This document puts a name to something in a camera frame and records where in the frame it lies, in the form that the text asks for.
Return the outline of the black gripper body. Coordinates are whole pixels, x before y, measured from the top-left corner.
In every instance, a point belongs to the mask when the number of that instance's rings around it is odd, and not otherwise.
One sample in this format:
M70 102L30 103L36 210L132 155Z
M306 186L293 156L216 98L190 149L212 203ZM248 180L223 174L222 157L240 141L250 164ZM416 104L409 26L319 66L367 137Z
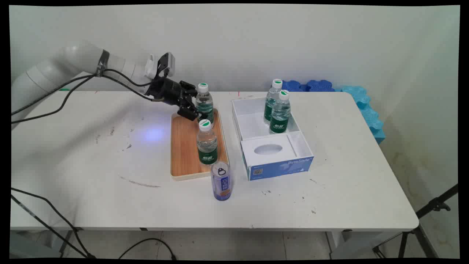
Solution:
M159 78L151 82L148 95L152 96L153 102L163 102L178 107L185 106L181 98L184 81L175 82L169 78Z

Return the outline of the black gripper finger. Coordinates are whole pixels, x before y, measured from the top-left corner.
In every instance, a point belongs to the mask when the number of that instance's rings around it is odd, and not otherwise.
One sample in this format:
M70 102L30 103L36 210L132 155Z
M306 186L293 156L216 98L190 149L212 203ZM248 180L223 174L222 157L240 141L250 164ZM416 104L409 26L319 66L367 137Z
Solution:
M195 85L185 81L180 81L179 84L181 85L181 90L183 90L183 94L194 98L197 96L198 91Z
M177 114L194 121L199 117L199 112L193 103L178 103L178 112Z

